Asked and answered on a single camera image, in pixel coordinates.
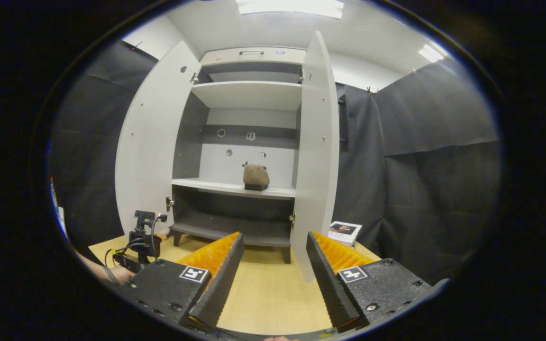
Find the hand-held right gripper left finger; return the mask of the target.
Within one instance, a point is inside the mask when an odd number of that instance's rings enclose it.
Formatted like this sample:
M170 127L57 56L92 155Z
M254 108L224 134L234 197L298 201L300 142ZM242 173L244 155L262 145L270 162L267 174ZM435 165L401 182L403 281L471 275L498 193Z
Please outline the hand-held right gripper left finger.
M121 287L122 297L170 326L213 332L244 253L241 232L179 261L157 260Z

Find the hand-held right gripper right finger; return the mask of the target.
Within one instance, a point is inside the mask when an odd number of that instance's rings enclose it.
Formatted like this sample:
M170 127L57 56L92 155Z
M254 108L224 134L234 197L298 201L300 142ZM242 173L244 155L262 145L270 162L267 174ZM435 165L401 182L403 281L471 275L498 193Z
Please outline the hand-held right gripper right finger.
M398 261L373 260L317 232L308 234L306 253L332 326L339 333L386 323L433 291Z

